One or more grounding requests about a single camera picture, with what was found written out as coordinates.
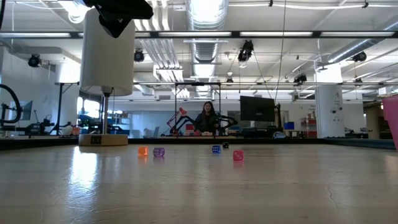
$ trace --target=table surface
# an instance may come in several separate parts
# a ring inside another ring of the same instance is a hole
[[[0,223],[398,223],[398,155],[332,145],[0,152]],[[244,151],[244,162],[233,151]]]

